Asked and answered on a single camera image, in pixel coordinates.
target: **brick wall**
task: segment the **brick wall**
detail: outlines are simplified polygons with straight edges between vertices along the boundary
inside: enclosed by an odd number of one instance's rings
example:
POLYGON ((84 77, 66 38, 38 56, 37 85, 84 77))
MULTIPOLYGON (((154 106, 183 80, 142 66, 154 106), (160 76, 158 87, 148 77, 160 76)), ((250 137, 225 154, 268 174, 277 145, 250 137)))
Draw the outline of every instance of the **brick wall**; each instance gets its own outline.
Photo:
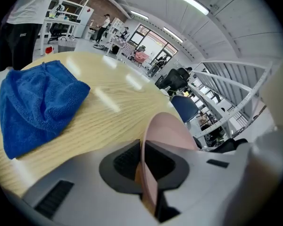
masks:
MULTIPOLYGON (((80 0, 69 0, 69 1, 78 3, 80 0)), ((105 21, 105 17, 104 17, 105 14, 110 14, 111 22, 115 17, 118 17, 123 23, 127 20, 127 17, 108 0, 89 0, 86 5, 94 9, 93 14, 88 21, 88 24, 91 22, 91 19, 94 19, 93 22, 94 25, 102 24, 105 21)), ((66 8, 69 7, 68 12, 70 13, 75 12, 76 8, 68 5, 66 5, 65 7, 66 8)))

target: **light wood tabletop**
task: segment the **light wood tabletop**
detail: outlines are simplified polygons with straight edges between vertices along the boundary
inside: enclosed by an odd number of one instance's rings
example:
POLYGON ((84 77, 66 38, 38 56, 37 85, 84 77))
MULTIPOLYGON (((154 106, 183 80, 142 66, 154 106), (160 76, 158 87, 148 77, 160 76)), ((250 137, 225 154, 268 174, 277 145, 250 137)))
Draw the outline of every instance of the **light wood tabletop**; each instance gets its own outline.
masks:
POLYGON ((0 184, 20 197, 38 179, 75 155, 142 139, 150 119, 159 112, 180 118, 153 82, 107 56, 57 53, 35 60, 24 69, 52 60, 60 60, 91 90, 60 136, 17 159, 5 155, 0 130, 0 184))

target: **window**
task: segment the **window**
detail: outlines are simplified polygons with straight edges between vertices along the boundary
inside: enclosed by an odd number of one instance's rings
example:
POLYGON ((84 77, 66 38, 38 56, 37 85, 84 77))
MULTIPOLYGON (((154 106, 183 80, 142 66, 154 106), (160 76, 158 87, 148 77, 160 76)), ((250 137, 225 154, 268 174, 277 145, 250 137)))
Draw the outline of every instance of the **window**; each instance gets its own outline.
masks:
POLYGON ((218 100, 217 100, 216 97, 214 97, 212 100, 213 100, 216 104, 218 104, 218 100))
POLYGON ((207 97, 209 97, 210 99, 212 99, 214 97, 214 93, 212 91, 207 93, 207 97))
POLYGON ((204 107, 201 111, 202 111, 202 113, 206 113, 206 112, 208 112, 208 108, 204 107))
POLYGON ((198 100, 199 100, 199 99, 198 99, 197 96, 192 97, 192 101, 196 102, 196 101, 198 101, 198 100))
POLYGON ((209 89, 207 87, 202 87, 200 90, 203 94, 207 93, 209 91, 209 89))
POLYGON ((171 44, 167 44, 165 47, 165 51, 169 53, 171 56, 174 56, 177 53, 177 49, 175 49, 171 44))
POLYGON ((197 106, 198 108, 200 108, 202 105, 203 105, 203 103, 202 103, 201 100, 196 103, 196 106, 197 106))
POLYGON ((143 25, 136 29, 128 43, 136 48, 139 48, 141 45, 145 46, 144 53, 149 56, 148 61, 151 65, 157 63, 160 57, 166 57, 167 63, 177 53, 177 49, 171 44, 143 25))
POLYGON ((136 31, 139 32, 139 33, 141 33, 141 34, 143 34, 144 36, 146 36, 147 33, 148 33, 150 30, 141 25, 141 26, 138 27, 138 29, 137 29, 136 31))
POLYGON ((142 39, 143 37, 141 35, 139 35, 138 33, 135 33, 130 40, 136 44, 139 44, 142 41, 142 39))
POLYGON ((196 87, 199 87, 200 85, 202 85, 199 79, 196 79, 193 83, 196 85, 196 87))

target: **blue towel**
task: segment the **blue towel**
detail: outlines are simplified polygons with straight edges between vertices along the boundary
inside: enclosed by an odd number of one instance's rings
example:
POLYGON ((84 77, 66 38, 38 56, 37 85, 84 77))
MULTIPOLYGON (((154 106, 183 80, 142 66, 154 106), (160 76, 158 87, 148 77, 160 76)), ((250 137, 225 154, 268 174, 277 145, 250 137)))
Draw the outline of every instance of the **blue towel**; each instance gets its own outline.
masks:
POLYGON ((11 70, 0 88, 0 125, 8 158, 56 138, 89 90, 58 60, 28 70, 11 70))

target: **white shirt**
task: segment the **white shirt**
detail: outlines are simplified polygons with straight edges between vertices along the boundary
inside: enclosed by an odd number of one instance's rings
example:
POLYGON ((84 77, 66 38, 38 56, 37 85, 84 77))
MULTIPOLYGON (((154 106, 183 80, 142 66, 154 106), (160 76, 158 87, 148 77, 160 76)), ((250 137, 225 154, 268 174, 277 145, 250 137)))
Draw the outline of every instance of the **white shirt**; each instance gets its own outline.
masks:
POLYGON ((104 25, 102 26, 102 28, 106 28, 109 23, 110 23, 110 19, 107 18, 107 19, 105 20, 104 25))
POLYGON ((43 24, 51 0, 17 0, 9 24, 43 24))

